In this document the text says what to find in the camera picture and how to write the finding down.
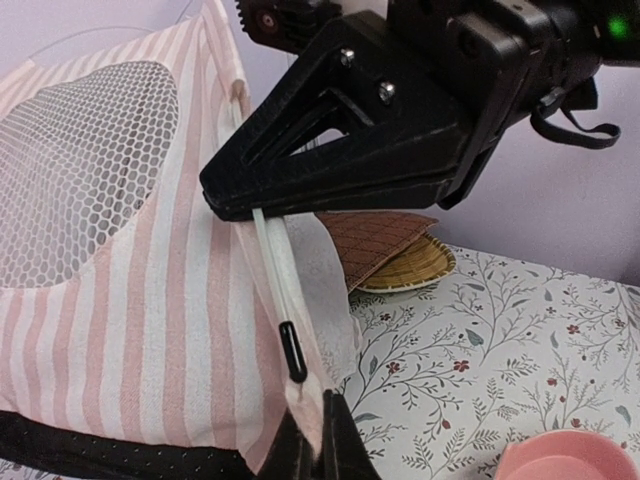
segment screw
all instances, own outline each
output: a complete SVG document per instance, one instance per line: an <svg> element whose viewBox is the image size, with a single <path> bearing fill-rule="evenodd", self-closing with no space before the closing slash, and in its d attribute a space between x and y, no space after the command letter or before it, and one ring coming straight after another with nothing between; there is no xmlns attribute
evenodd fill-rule
<svg viewBox="0 0 640 480"><path fill-rule="evenodd" d="M396 95L396 86L391 82L382 82L378 88L378 96L385 105L391 104Z"/></svg>
<svg viewBox="0 0 640 480"><path fill-rule="evenodd" d="M350 48L343 48L342 50L340 50L340 63L342 63L344 67L351 68L351 65L353 65L353 61L355 60L355 58L356 52L354 52Z"/></svg>
<svg viewBox="0 0 640 480"><path fill-rule="evenodd" d="M260 10L258 12L258 26L260 30L269 35L273 35L278 31L278 20L273 14L267 10Z"/></svg>

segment floral tablecloth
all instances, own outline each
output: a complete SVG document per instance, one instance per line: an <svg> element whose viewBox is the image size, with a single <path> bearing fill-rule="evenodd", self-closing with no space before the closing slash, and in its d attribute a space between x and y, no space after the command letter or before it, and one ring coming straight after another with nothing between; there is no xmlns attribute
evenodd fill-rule
<svg viewBox="0 0 640 480"><path fill-rule="evenodd" d="M454 248L455 273L356 293L365 346L342 386L383 478L490 478L509 442L611 437L640 464L640 288ZM54 479L0 461L0 480Z"/></svg>

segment brown woven pad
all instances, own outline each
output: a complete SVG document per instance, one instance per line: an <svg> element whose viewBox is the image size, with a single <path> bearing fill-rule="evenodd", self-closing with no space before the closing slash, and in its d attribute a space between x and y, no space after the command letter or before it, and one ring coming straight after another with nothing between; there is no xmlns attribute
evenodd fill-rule
<svg viewBox="0 0 640 480"><path fill-rule="evenodd" d="M417 241L437 220L398 212L323 213L349 292Z"/></svg>

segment white wall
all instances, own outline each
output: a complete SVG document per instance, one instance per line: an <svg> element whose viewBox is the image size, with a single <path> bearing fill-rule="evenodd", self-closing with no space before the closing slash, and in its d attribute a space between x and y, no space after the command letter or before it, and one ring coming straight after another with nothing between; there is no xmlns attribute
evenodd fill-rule
<svg viewBox="0 0 640 480"><path fill-rule="evenodd" d="M82 34L35 60L64 60L164 28L196 12L201 1L4 0L0 76L62 36L124 27ZM251 43L240 31L235 1L223 3L257 105L286 70L287 57ZM560 147L522 123L467 201L450 212L429 211L442 221L435 232L459 245L640 285L640 70L605 69L598 81L601 108L580 118L622 125L619 146L606 152Z"/></svg>

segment pink bowl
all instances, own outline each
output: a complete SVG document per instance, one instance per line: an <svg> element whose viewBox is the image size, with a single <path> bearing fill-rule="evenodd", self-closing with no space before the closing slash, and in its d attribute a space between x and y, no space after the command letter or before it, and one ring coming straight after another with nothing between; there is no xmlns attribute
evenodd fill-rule
<svg viewBox="0 0 640 480"><path fill-rule="evenodd" d="M509 445L495 480L640 480L640 473L610 439L557 430Z"/></svg>

